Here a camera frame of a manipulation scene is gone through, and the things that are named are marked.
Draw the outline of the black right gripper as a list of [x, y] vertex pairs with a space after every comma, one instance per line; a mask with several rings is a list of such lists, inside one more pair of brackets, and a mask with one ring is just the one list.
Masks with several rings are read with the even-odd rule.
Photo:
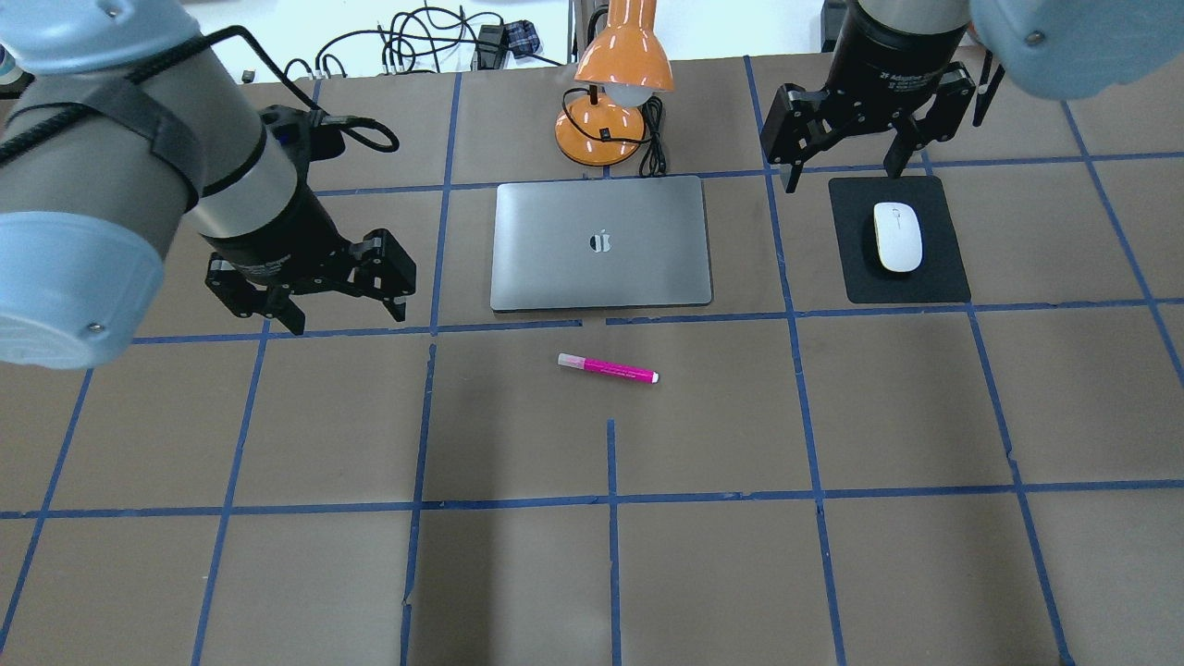
[[895, 130], [883, 160], [892, 179], [929, 142], [955, 137], [977, 90], [955, 62], [967, 28], [965, 9], [847, 11], [823, 88], [779, 87], [758, 136], [783, 190], [796, 192], [821, 127], [838, 137]]

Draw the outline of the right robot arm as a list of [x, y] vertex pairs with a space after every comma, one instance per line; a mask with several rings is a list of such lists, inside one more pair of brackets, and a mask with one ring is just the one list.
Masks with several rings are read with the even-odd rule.
[[812, 156], [892, 132], [888, 177], [955, 137], [1002, 81], [1032, 97], [1082, 100], [1140, 81], [1180, 52], [1179, 1], [847, 1], [818, 90], [779, 88], [760, 133], [767, 164], [794, 192]]

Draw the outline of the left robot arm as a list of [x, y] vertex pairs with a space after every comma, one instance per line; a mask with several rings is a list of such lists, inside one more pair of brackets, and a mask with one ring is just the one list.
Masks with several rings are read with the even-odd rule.
[[4, 50], [32, 83], [4, 119], [4, 361], [94, 369], [131, 344], [178, 228], [212, 246], [204, 284], [232, 315], [296, 337], [292, 299], [342, 292], [398, 322], [417, 265], [385, 230], [345, 239], [313, 193], [345, 139], [398, 149], [388, 127], [255, 109], [178, 1], [5, 1]]

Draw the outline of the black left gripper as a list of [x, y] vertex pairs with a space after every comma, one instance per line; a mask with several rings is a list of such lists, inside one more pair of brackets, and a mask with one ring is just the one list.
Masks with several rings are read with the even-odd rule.
[[301, 337], [307, 322], [292, 302], [297, 284], [348, 278], [350, 295], [380, 301], [397, 322], [406, 321], [406, 301], [417, 292], [416, 261], [388, 230], [377, 228], [350, 244], [307, 185], [255, 231], [231, 239], [200, 236], [220, 257], [208, 262], [207, 289], [232, 315], [276, 320], [292, 337]]

